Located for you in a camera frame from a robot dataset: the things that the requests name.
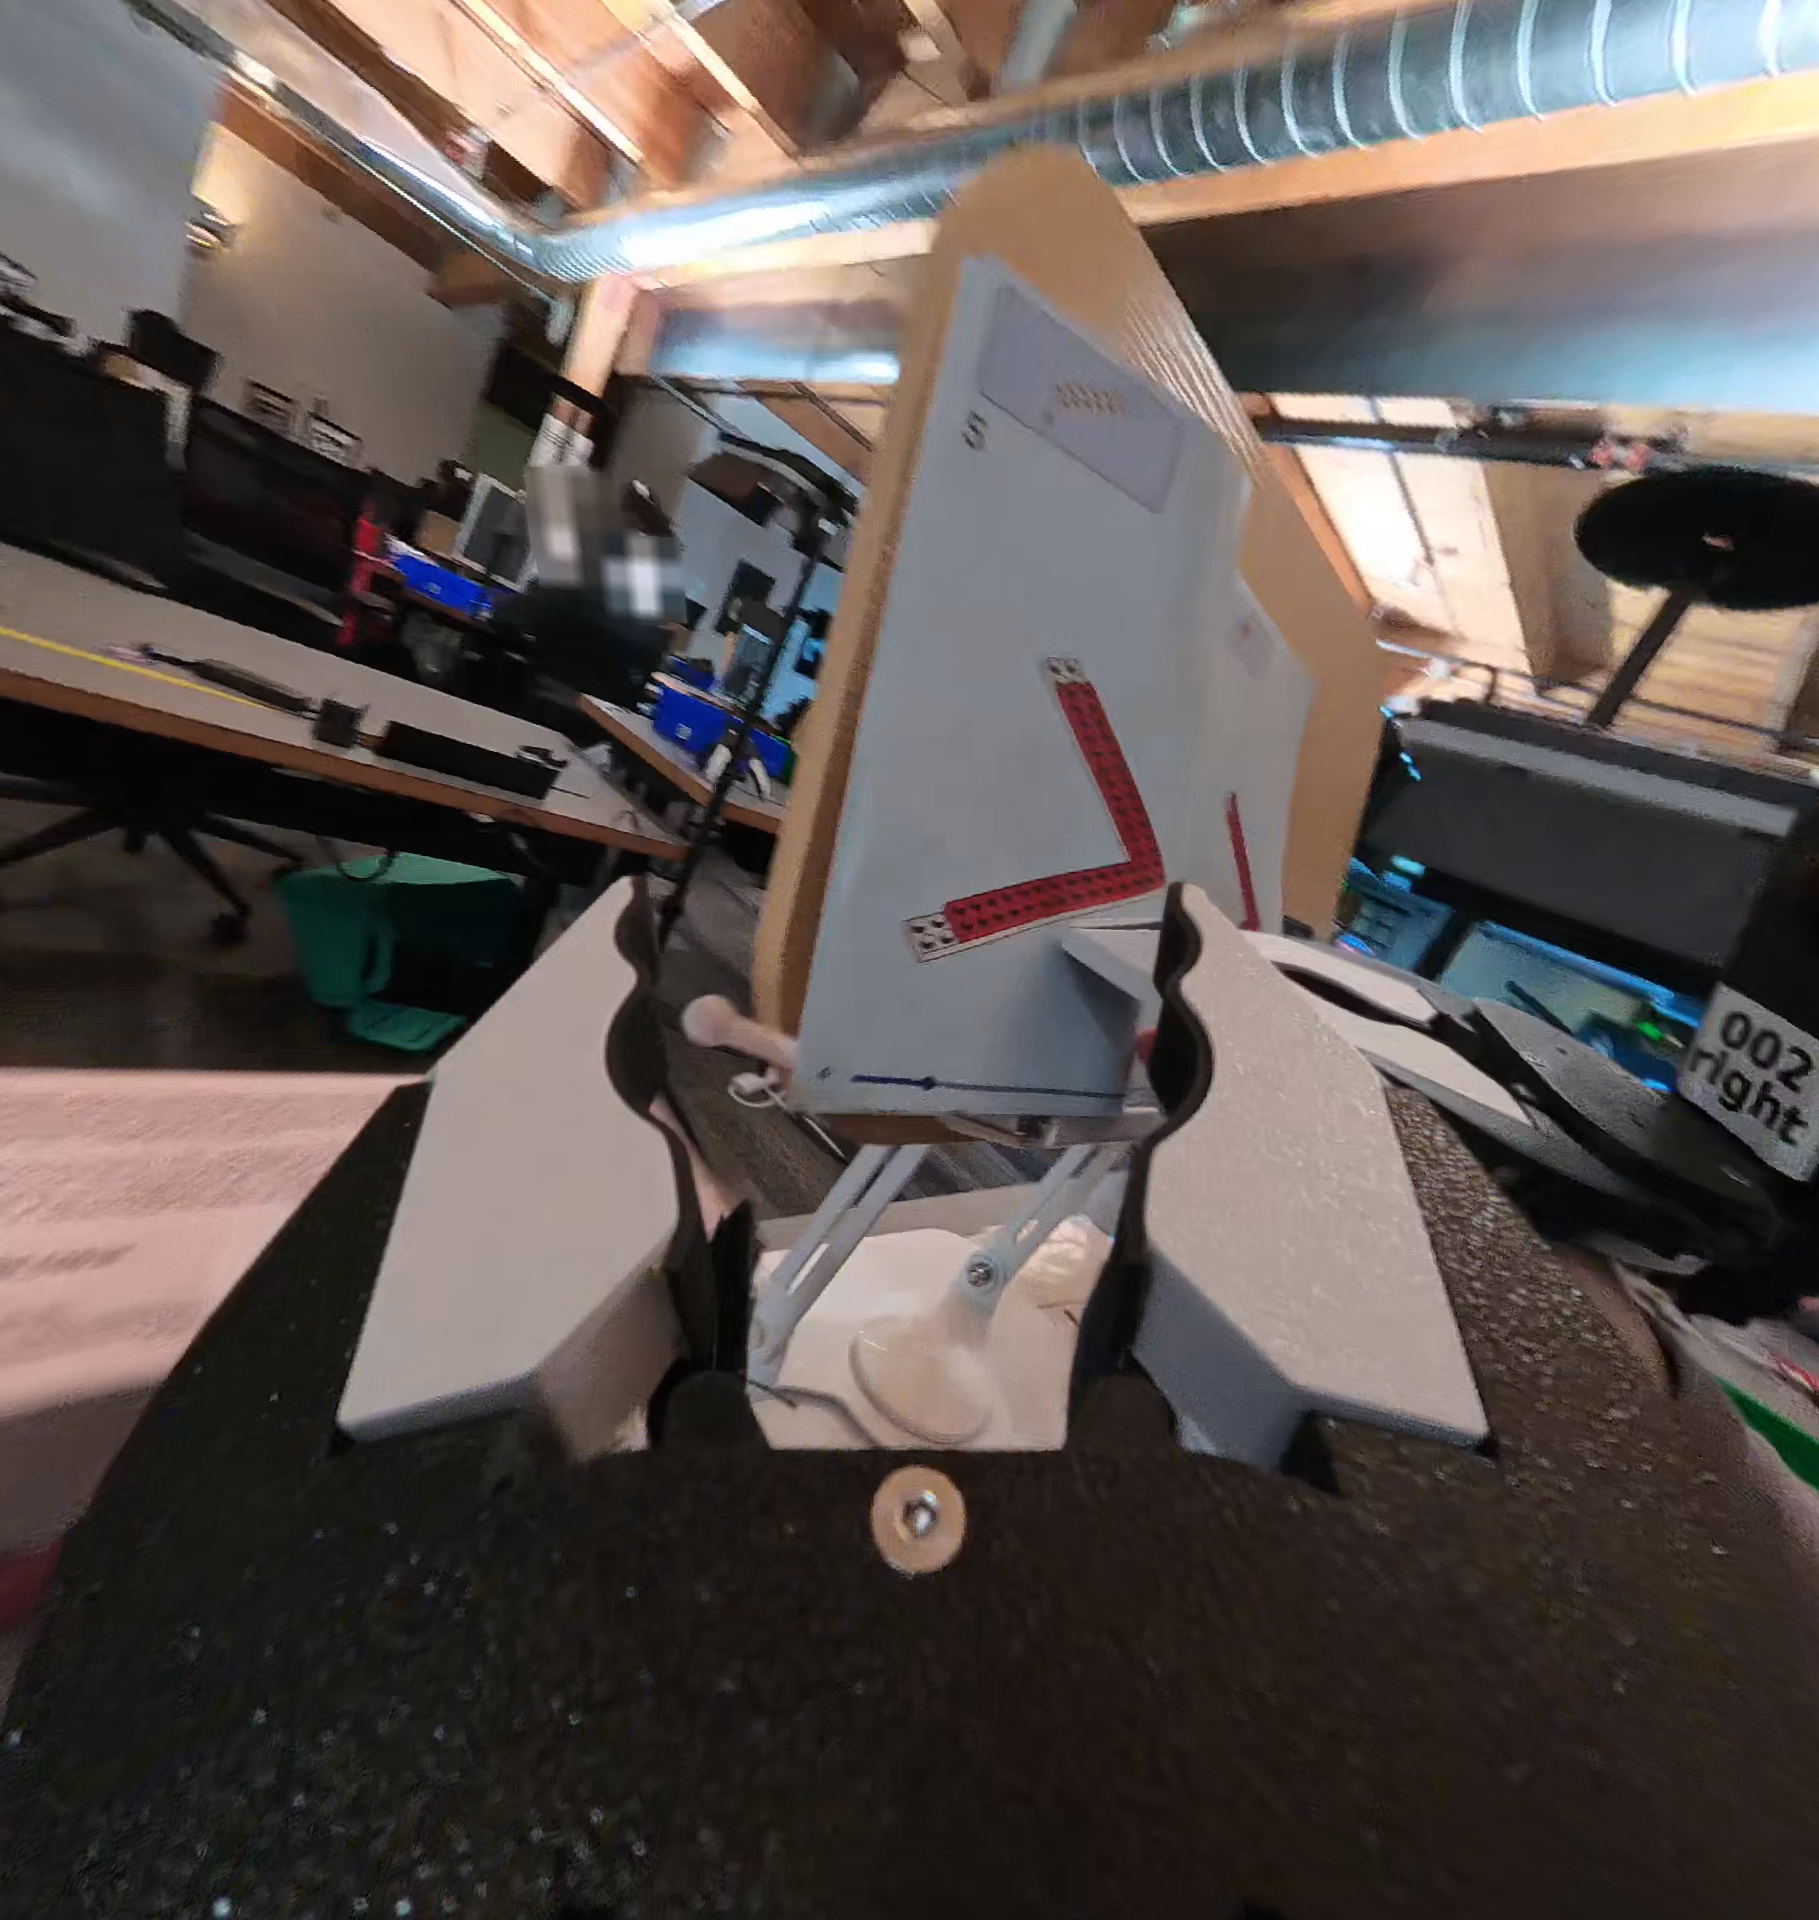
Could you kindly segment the large spiral metal duct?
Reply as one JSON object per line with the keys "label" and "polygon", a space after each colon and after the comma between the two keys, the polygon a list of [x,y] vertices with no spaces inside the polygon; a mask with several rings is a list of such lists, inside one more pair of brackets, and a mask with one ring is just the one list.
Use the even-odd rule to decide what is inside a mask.
{"label": "large spiral metal duct", "polygon": [[714,199],[630,207],[550,233],[540,270],[585,285],[902,227],[937,217],[970,178],[1031,147],[1076,154],[1111,188],[1162,188],[1809,72],[1819,72],[1819,2],[1406,8],[1252,66],[1089,94]]}

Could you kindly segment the long grey table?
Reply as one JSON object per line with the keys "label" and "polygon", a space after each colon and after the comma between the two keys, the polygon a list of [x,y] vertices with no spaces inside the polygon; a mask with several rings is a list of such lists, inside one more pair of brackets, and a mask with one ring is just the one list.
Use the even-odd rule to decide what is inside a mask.
{"label": "long grey table", "polygon": [[[321,698],[368,708],[358,749],[311,739]],[[47,766],[51,718],[90,725],[137,778],[198,755],[194,809],[334,843],[583,880],[602,852],[687,852],[561,733],[0,542],[0,733],[8,710]],[[563,770],[542,800],[446,782],[368,753],[391,723]]]}

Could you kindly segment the thin metal duct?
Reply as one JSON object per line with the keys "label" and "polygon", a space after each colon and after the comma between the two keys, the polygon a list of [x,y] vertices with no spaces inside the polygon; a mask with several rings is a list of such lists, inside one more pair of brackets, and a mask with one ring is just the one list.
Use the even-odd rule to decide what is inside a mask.
{"label": "thin metal duct", "polygon": [[145,29],[196,55],[219,80],[225,106],[248,131],[274,129],[284,145],[325,158],[368,194],[405,207],[501,276],[542,293],[575,293],[561,231],[469,178],[440,143],[354,63],[323,47],[270,4],[133,2]]}

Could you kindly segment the wooden book stand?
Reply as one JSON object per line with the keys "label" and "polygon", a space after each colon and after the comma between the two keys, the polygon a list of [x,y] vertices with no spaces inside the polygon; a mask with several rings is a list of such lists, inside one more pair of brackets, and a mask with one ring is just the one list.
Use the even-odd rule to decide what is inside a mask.
{"label": "wooden book stand", "polygon": [[[1379,733],[1379,667],[1367,616],[1338,583],[1117,192],[1099,184],[1089,164],[1060,149],[996,162],[941,215],[911,297],[896,391],[778,837],[755,940],[753,1003],[763,1021],[796,1046],[794,1060],[882,598],[962,268],[974,258],[1007,264],[1101,348],[1191,409],[1248,475],[1242,579],[1314,688],[1287,815],[1281,927],[1291,917],[1314,931],[1328,929],[1363,821]],[[1121,1009],[1136,1017],[1138,1038],[1154,1017],[1140,1015],[1132,995],[1068,948],[1074,933],[1099,927],[1160,927],[1078,925],[1064,940],[1093,980],[1119,995]],[[1060,1126],[1068,1134],[1107,1134],[1121,1116],[1134,1066],[1136,1046],[1119,1107],[1093,1118],[829,1118],[849,1124],[863,1150],[808,1228],[800,1253],[786,1257],[761,1283],[753,1310],[755,1408],[771,1439],[884,1447],[1062,1441],[1044,1427],[1039,1410],[1009,1421],[1013,1406],[992,1404],[1003,1396],[990,1376],[994,1349],[1027,1339],[1019,1324],[1009,1333],[994,1328],[1001,1296],[1013,1281],[1007,1259],[1017,1249],[1017,1232],[1005,1234],[980,1281],[970,1277],[968,1263],[984,1253],[958,1230],[913,1234],[911,1249],[925,1257],[925,1269],[911,1281],[906,1257],[884,1257],[878,1238],[861,1251],[870,1236],[861,1212],[880,1218],[925,1144],[956,1140],[966,1122],[1039,1122],[1048,1132]],[[798,1103],[794,1068],[790,1093]]]}

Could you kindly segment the blue plastic bin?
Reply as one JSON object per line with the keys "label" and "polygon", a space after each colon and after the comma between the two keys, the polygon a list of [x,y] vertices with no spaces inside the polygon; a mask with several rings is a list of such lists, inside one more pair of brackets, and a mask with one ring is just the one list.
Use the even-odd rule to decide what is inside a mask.
{"label": "blue plastic bin", "polygon": [[673,675],[651,678],[651,725],[657,737],[692,757],[706,757],[726,741],[739,710],[704,688]]}
{"label": "blue plastic bin", "polygon": [[411,602],[458,620],[487,620],[503,598],[503,590],[495,583],[405,544],[393,547],[379,563],[379,571],[393,579]]}

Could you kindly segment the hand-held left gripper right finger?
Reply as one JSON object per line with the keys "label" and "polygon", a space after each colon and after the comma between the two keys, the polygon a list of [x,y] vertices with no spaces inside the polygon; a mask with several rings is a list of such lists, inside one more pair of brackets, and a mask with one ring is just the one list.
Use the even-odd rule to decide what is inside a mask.
{"label": "hand-held left gripper right finger", "polygon": [[1207,894],[1168,897],[1191,1091],[1146,1161],[1132,1357],[1179,1445],[1283,1466],[1307,1419],[1492,1439],[1377,1068]]}

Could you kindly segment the black tripod stand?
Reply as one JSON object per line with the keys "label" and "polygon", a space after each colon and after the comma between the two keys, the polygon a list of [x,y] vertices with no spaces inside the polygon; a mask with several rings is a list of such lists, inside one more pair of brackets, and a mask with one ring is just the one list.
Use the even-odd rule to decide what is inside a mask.
{"label": "black tripod stand", "polygon": [[796,526],[792,530],[792,549],[800,555],[800,573],[780,614],[775,637],[761,643],[763,655],[755,665],[749,690],[743,696],[730,696],[735,718],[722,735],[718,774],[710,780],[708,798],[690,837],[681,874],[675,878],[657,915],[657,946],[661,950],[667,950],[675,937],[690,888],[702,870],[728,800],[741,780],[743,761],[751,747],[753,733],[761,725],[769,688],[782,663],[788,637],[800,618],[804,594],[825,559],[831,538],[849,532],[859,510],[857,493],[837,481],[814,459],[802,456],[788,446],[755,442],[726,428],[718,430],[718,444],[751,463],[780,469],[794,479]]}

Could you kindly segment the grey wood-edged table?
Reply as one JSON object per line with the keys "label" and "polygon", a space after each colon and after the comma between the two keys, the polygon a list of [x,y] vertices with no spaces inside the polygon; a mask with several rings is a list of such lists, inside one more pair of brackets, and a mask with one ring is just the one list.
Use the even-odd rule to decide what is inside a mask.
{"label": "grey wood-edged table", "polygon": [[[708,802],[714,782],[706,763],[681,745],[661,737],[653,723],[614,702],[579,696],[577,708],[618,749],[653,770],[653,776],[690,800]],[[718,819],[735,829],[761,833],[775,841],[786,813],[786,788],[763,792],[743,770],[730,776]]]}

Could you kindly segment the black office chair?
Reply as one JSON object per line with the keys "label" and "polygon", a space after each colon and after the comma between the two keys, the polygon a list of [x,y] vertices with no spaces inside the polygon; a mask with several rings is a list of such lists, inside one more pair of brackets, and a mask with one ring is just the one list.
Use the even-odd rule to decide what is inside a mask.
{"label": "black office chair", "polygon": [[94,843],[117,845],[127,858],[143,858],[151,847],[160,847],[217,903],[207,923],[207,942],[215,950],[243,948],[256,921],[256,909],[221,866],[217,849],[250,852],[268,860],[272,880],[309,868],[299,852],[260,829],[209,813],[170,813],[160,802],[141,802],[129,794],[84,802],[76,788],[0,780],[0,802],[51,813],[47,823],[0,845],[0,878],[59,852]]}

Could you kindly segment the black round disc on pole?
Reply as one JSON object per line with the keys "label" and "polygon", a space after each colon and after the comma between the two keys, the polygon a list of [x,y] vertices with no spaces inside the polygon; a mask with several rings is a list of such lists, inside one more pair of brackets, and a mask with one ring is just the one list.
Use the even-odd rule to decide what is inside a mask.
{"label": "black round disc on pole", "polygon": [[1612,731],[1694,610],[1819,608],[1819,483],[1735,467],[1649,473],[1598,493],[1573,524],[1582,559],[1659,606],[1584,716]]}

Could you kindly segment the black keyboard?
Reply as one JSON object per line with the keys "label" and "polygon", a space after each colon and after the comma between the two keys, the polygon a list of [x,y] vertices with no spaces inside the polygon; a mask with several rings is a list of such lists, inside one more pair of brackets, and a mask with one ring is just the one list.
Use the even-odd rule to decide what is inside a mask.
{"label": "black keyboard", "polygon": [[381,759],[434,774],[440,780],[487,786],[532,800],[546,798],[563,770],[552,757],[503,753],[405,723],[391,723],[383,733],[368,735],[366,745],[368,753]]}

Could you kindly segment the lego instruction booklet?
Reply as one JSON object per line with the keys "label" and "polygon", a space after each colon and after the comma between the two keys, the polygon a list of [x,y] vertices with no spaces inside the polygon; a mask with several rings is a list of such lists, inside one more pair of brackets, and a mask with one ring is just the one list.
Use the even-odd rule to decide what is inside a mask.
{"label": "lego instruction booklet", "polygon": [[1250,481],[1007,264],[968,260],[796,1021],[825,1118],[1093,1118],[1138,1023],[1064,948],[1174,882],[1277,931],[1314,688],[1242,579]]}

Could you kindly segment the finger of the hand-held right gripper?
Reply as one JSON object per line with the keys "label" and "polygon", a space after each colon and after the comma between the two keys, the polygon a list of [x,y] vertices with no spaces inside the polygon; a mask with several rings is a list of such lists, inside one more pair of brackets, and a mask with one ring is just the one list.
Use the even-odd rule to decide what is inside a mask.
{"label": "finger of the hand-held right gripper", "polygon": [[1352,1019],[1428,1040],[1467,1038],[1467,1001],[1346,948],[1293,935],[1250,933],[1256,952],[1299,993]]}
{"label": "finger of the hand-held right gripper", "polygon": [[1430,1034],[1365,1032],[1363,1054],[1389,1081],[1424,1093],[1453,1114],[1498,1120],[1516,1130],[1541,1128],[1541,1118],[1496,1077]]}

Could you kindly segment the teal plastic bucket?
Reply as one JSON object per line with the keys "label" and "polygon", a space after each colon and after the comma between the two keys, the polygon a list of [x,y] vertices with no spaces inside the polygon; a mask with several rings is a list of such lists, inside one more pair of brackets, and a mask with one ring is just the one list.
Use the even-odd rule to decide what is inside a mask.
{"label": "teal plastic bucket", "polygon": [[387,852],[272,882],[309,1003],[356,1044],[440,1054],[526,972],[532,913],[514,876]]}

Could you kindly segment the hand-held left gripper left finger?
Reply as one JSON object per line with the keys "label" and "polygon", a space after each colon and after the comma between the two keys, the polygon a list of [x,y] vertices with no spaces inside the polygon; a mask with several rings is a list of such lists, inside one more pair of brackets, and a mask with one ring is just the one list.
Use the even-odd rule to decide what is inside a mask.
{"label": "hand-held left gripper left finger", "polygon": [[640,878],[591,901],[434,1068],[338,1406],[356,1443],[542,1419],[647,1439],[718,1195],[673,1116]]}

